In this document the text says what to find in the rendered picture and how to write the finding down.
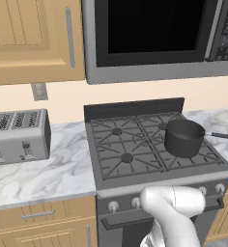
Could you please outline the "grey stove with black grates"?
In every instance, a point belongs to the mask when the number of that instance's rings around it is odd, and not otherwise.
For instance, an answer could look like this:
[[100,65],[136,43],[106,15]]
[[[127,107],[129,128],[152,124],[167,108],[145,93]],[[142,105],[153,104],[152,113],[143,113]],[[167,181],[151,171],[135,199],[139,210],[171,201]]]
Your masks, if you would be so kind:
[[210,142],[204,141],[191,158],[178,158],[164,147],[164,125],[184,116],[184,101],[176,97],[84,107],[97,220],[98,208],[108,209],[112,201],[119,204],[116,212],[136,209],[131,200],[146,186],[204,186],[206,207],[223,199],[225,192],[217,193],[215,186],[228,188],[228,162]]

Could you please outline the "stainless steel microwave oven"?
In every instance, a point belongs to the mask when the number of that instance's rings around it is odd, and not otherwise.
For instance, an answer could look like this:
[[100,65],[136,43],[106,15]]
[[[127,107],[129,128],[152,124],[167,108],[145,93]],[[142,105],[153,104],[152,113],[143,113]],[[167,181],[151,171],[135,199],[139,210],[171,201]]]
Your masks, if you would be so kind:
[[82,0],[91,85],[228,75],[228,0]]

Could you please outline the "dark grey saucepan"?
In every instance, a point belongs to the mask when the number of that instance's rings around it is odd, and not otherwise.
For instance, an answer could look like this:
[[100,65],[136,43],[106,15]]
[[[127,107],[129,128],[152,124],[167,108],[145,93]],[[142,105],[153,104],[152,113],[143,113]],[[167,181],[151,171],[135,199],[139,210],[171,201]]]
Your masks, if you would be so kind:
[[164,130],[165,149],[180,158],[197,155],[206,136],[228,139],[228,134],[207,132],[201,124],[187,119],[171,120],[164,125]]

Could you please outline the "silver toaster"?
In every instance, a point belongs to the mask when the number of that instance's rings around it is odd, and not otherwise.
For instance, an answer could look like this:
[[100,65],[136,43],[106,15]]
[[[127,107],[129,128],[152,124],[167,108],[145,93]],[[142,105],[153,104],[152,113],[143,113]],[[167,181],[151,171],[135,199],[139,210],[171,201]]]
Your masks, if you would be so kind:
[[48,159],[50,144],[46,109],[0,112],[0,165]]

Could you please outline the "light wood drawer front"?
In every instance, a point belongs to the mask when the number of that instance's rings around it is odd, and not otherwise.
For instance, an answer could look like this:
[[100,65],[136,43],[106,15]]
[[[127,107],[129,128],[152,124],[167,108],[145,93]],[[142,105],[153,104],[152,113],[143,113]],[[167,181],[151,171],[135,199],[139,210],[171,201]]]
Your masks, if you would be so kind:
[[[54,209],[55,213],[41,217],[21,219],[22,214],[46,212]],[[66,220],[77,220],[96,215],[95,197],[80,197],[70,200],[20,206],[0,210],[0,233],[48,225]]]

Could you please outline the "dark grey oven door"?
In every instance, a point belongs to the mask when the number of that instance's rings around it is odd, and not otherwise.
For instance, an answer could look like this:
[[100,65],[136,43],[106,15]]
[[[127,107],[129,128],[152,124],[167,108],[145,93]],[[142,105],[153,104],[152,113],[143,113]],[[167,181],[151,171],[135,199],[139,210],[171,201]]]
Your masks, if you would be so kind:
[[[100,210],[98,208],[98,242],[99,247],[140,247],[143,238],[152,229],[153,222],[142,223],[132,226],[122,227],[113,230],[107,230],[102,224],[101,219],[108,218],[110,224],[118,223],[119,221],[135,220],[139,212],[142,212],[144,218],[152,217],[143,209],[126,210],[116,213],[111,213],[106,207]],[[215,220],[217,211],[209,211],[206,213],[193,216],[190,220],[194,223],[197,231],[198,239],[201,246],[207,238],[209,230]]]

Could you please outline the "light wood base cupboard door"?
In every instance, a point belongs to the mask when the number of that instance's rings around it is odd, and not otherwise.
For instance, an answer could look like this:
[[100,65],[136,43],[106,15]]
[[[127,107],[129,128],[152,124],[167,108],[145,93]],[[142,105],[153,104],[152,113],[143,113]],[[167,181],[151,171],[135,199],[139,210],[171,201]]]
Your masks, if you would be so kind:
[[95,217],[0,233],[0,247],[88,247],[87,224],[92,247],[98,247]]

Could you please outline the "light wood base cupboard run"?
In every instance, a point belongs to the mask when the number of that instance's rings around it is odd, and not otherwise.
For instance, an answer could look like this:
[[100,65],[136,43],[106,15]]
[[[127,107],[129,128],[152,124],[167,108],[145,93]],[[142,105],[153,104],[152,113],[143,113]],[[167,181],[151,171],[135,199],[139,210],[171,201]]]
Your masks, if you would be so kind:
[[228,189],[223,199],[224,209],[217,214],[214,223],[207,235],[205,243],[228,238]]

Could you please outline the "grey wall socket plate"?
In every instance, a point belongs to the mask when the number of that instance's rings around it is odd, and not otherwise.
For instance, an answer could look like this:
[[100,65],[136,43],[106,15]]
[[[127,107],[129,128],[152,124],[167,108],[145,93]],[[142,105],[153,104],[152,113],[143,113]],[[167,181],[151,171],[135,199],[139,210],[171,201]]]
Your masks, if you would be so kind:
[[32,83],[31,88],[35,101],[48,100],[47,89],[44,83]]

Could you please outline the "light wood wall cupboard door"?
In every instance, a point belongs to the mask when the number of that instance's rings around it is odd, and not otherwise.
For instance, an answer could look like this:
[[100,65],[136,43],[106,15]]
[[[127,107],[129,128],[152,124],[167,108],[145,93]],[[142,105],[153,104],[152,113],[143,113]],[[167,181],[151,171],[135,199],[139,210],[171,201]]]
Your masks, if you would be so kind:
[[[71,8],[74,68],[66,7]],[[0,85],[84,78],[80,0],[0,0]]]

